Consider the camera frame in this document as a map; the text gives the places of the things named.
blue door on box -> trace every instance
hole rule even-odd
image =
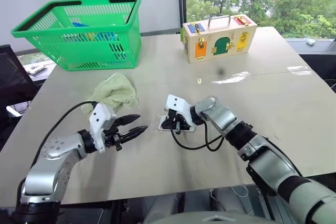
[[[226,45],[230,44],[230,39],[228,37],[219,38],[215,43],[214,55],[225,54],[229,48]]]

green plastic basket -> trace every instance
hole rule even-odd
[[[65,70],[134,68],[141,49],[141,0],[47,3],[12,30]]]

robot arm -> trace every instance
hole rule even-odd
[[[251,125],[222,106],[217,97],[207,97],[191,106],[169,95],[165,108],[170,117],[178,113],[190,126],[210,121],[237,149],[237,154],[248,161],[246,171],[256,185],[269,195],[278,194],[301,223],[335,223],[336,194],[314,180],[301,177],[282,151],[253,132]]]
[[[105,104],[98,103],[89,118],[90,130],[82,130],[48,140],[30,169],[22,193],[12,214],[14,223],[56,223],[60,203],[66,191],[73,166],[89,153],[105,151],[137,137],[147,126],[139,126],[120,135],[118,126],[126,125],[139,115],[116,118]]]

green towel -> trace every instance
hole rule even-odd
[[[101,82],[94,90],[88,101],[97,101],[110,106],[114,111],[122,104],[128,109],[138,106],[137,95],[130,81],[121,73],[114,73],[107,80]],[[81,106],[84,114],[90,115],[91,104]]]

black office chair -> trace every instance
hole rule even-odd
[[[9,116],[6,107],[31,101],[37,92],[38,88],[34,85],[10,45],[0,46],[0,133],[3,133],[9,127],[10,132],[6,134],[9,136],[20,119],[20,117]],[[1,136],[1,138],[3,142],[7,137]]]

